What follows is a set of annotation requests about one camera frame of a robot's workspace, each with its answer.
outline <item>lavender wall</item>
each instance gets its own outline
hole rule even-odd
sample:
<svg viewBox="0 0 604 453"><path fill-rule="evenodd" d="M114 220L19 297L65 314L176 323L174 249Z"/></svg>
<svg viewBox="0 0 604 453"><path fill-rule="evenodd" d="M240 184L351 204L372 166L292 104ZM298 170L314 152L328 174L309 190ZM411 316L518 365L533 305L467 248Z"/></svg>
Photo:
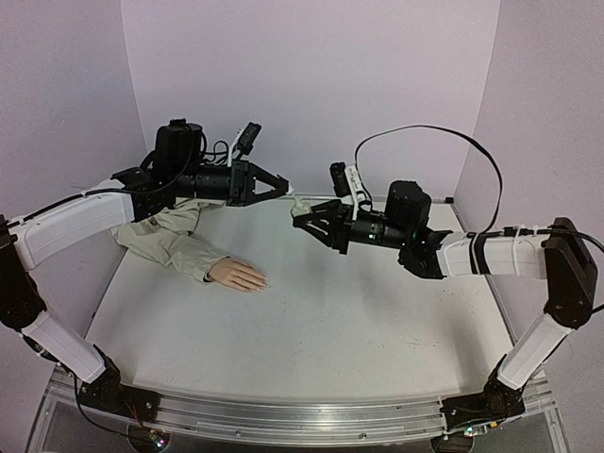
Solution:
<svg viewBox="0 0 604 453"><path fill-rule="evenodd" d="M604 5L502 2L476 135L493 152L506 189L498 225L546 225L568 216L604 238ZM495 177L468 155L456 192L471 228L488 222ZM600 272L604 260L594 252ZM514 330L543 308L544 282L497 278ZM596 303L604 302L600 283ZM547 366L573 451L602 451L604 318L570 336Z"/></svg>
<svg viewBox="0 0 604 453"><path fill-rule="evenodd" d="M10 217L138 163L144 143L119 0L0 5L0 212ZM34 277L82 332L121 257L101 234ZM51 369L0 328L0 450L24 450Z"/></svg>
<svg viewBox="0 0 604 453"><path fill-rule="evenodd" d="M253 161L304 193L331 193L328 168L386 128L433 123L472 131L499 0L443 2L125 0L126 46L144 137L166 115L230 141L264 126ZM367 146L375 194L401 177L436 197L457 185L467 148L413 131Z"/></svg>

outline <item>beige jacket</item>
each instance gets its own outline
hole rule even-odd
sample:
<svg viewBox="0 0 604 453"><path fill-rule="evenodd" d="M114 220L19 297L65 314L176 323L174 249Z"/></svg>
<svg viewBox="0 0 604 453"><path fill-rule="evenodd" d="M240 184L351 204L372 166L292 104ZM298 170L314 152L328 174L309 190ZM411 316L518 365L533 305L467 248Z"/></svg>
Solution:
<svg viewBox="0 0 604 453"><path fill-rule="evenodd" d="M201 210L208 207L203 201L185 200L177 203L173 210L163 210L136 224L118 226L111 234L119 245L137 255L165 267L172 264L178 272L208 284L204 277L211 266L227 257L191 236Z"/></svg>

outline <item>white tabletop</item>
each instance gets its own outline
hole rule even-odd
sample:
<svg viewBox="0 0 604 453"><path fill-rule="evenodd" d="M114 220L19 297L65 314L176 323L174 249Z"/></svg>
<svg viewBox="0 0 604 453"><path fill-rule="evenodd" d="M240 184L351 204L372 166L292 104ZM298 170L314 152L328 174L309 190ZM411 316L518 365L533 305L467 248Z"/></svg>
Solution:
<svg viewBox="0 0 604 453"><path fill-rule="evenodd" d="M313 401L477 392L512 347L483 277L422 280L392 249L347 256L294 229L291 200L202 214L198 237L271 288L203 287L126 254L88 340L124 381L187 394ZM461 229L448 205L432 228Z"/></svg>

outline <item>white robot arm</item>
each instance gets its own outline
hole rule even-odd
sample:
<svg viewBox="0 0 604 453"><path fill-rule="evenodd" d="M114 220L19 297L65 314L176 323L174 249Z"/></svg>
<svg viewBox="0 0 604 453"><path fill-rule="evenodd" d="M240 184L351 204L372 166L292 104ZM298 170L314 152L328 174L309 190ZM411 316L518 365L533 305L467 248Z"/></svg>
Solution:
<svg viewBox="0 0 604 453"><path fill-rule="evenodd" d="M428 228L430 197L412 181L396 181L383 212L362 210L364 192L355 166L330 168L338 199L293 211L294 227L345 254L350 242L399 250L398 262L420 278L513 275L547 279L544 312L489 377L481 394L448 398L449 428L499 421L524 411L522 392L531 376L593 312L597 267L572 222L550 228L507 227L464 233Z"/></svg>
<svg viewBox="0 0 604 453"><path fill-rule="evenodd" d="M80 378L86 387L84 404L119 412L125 398L136 405L138 399L149 402L159 396L121 385L117 366L60 321L29 272L74 243L172 207L177 197L248 206L282 196L289 190L286 179L240 159L249 154L259 132L260 126L250 123L229 150L240 155L227 165L211 164L205 159L207 142L201 126L174 120L159 129L156 150L142 168L125 170L87 192L10 223L0 215L0 323L17 331L39 355L60 362ZM272 190L256 193L257 180ZM136 409L148 421L156 407L149 409L144 403Z"/></svg>

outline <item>wire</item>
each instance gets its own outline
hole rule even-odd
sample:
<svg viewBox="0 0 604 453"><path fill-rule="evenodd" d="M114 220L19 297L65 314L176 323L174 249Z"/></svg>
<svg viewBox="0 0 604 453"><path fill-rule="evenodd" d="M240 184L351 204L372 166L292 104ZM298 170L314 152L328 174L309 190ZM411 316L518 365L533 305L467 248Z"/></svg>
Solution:
<svg viewBox="0 0 604 453"><path fill-rule="evenodd" d="M491 234L503 235L504 232L497 231L497 232L494 232ZM604 244L601 243L594 236L591 236L587 233L583 233L581 231L574 231L571 229L550 227L550 228L537 229L536 231L534 229L522 228L519 232L520 236L531 236L533 234L562 234L562 235L567 235L567 236L575 236L577 238L580 238L584 241L587 241L587 242L595 245L597 247L597 249L604 254ZM604 303L602 303L602 305L600 305L599 307L596 307L595 309L593 309L592 314L598 313L603 310L604 310Z"/></svg>
<svg viewBox="0 0 604 453"><path fill-rule="evenodd" d="M227 156L222 156L215 162L215 165L225 165L227 163Z"/></svg>
<svg viewBox="0 0 604 453"><path fill-rule="evenodd" d="M193 130L191 129L191 127L189 125L185 124L184 126L187 127L193 133ZM208 140L203 132L201 135L204 140L204 148L202 150L202 155L205 155L206 149L208 147ZM189 166L189 164L191 163L191 160L193 159L194 153L195 153L195 144L194 144L194 140L191 140L191 150L189 152L189 156L187 157L187 161L182 166L182 169L180 170L178 175L176 175L174 178L172 178L172 180L170 182L168 182L167 184L165 184L161 187L158 187L157 189L154 189L152 191L146 191L146 192L129 191L129 190L125 190L125 189L98 189L98 190L94 190L94 191L88 191L85 193L79 193L77 195L71 195L71 196L68 196L67 198L63 198L62 200L59 200L51 205L44 207L41 210L37 210L35 212L32 212L31 214L28 214L26 217L23 218L23 220L21 222L12 222L12 223L8 224L8 229L16 227L20 223L28 222L28 221L38 217L39 215L42 215L45 212L48 212L49 210L53 210L54 208L58 208L59 206L65 205L65 204L75 201L79 198L85 198L88 196L99 195L102 193L123 193L123 194L127 194L127 195L151 195L154 193L163 192L166 189L168 189L170 186L175 184L180 179L180 177L182 175L184 175L185 171L187 170L187 167Z"/></svg>
<svg viewBox="0 0 604 453"><path fill-rule="evenodd" d="M220 153L216 152L216 145L218 145L218 144L223 144L224 146L226 146L226 151L221 151ZM212 151L213 151L213 154L216 155L216 156L219 155L219 154L228 154L228 148L229 148L229 146L228 146L227 142L225 142L224 140L219 140L212 147Z"/></svg>
<svg viewBox="0 0 604 453"><path fill-rule="evenodd" d="M118 436L122 436L128 439L128 435L125 432L121 432L121 431L117 431L115 429L111 429L111 428L107 428L104 427L103 425L99 425L98 423L94 422L93 420L91 420L88 415L86 415L86 412L84 412L84 410L82 409L82 406L79 403L79 397L77 395L77 376L76 373L73 373L74 375L74 393L75 393L75 404L77 405L77 409L79 410L79 413L82 414L82 417L84 417L84 419L90 423L91 425L99 428L99 429L103 429L106 432L112 432L113 434L117 434Z"/></svg>
<svg viewBox="0 0 604 453"><path fill-rule="evenodd" d="M455 427L453 427L451 429L469 428L469 427L473 426L474 424L485 425L487 423L497 423L498 425L500 425L500 424L504 423L507 419L508 419L507 416L503 417L503 418L499 418L497 420L491 420L488 417L474 418L472 420L467 420L465 422L459 423L458 425L456 425Z"/></svg>
<svg viewBox="0 0 604 453"><path fill-rule="evenodd" d="M468 413L484 413L484 411L481 411L480 409L468 409L468 408L463 408L461 406L455 406L455 408L453 408L455 411L459 411L459 412L468 412Z"/></svg>
<svg viewBox="0 0 604 453"><path fill-rule="evenodd" d="M134 406L130 406L127 401L126 401L126 406L128 407L128 410L130 411L130 413L132 414L132 416L134 417L134 420L136 420L136 422L139 424L139 427L141 427L141 429L145 429L147 431L151 431L150 428L146 427L145 425L143 425L143 422L141 421L141 419L139 418L139 414L136 412L136 408Z"/></svg>
<svg viewBox="0 0 604 453"><path fill-rule="evenodd" d="M456 135L456 136L466 140L467 142L472 144L480 152L480 154L482 154L484 157L486 157L489 160L489 162L491 162L491 165L493 165L493 168L495 169L495 173L497 174L497 180L499 181L499 197L497 198L497 205L495 207L495 212L493 213L493 218L491 219L491 222L489 223L489 225L482 231L483 233L486 233L492 227L495 226L495 222L497 221L497 216L499 215L499 207L501 206L501 196L503 194L503 176L501 175L501 172L499 171L499 167L497 166L495 159L493 158L491 153L489 153L489 151L487 151L487 149L484 146L482 146L479 142L477 142L472 137L469 137L461 132L458 132L457 130L447 129L446 127L440 127L440 126L412 125L412 126L397 127L395 129L386 130L386 131L380 132L376 135L372 135L371 137L367 137L365 140L360 142L359 145L357 146L357 149L355 150L355 165L357 166L357 168L359 168L359 150L367 142L369 142L373 139L376 139L377 137L381 137L383 135L388 135L388 134L392 134L394 132L399 132L401 130L414 129L414 128L418 128L418 127L423 127L426 129L440 130L442 132L447 132L449 134ZM369 196L369 201L370 201L371 209L372 209L373 208L373 196L365 188L365 185L362 182L362 177L361 177L361 185L362 185L363 189L367 192L367 195Z"/></svg>

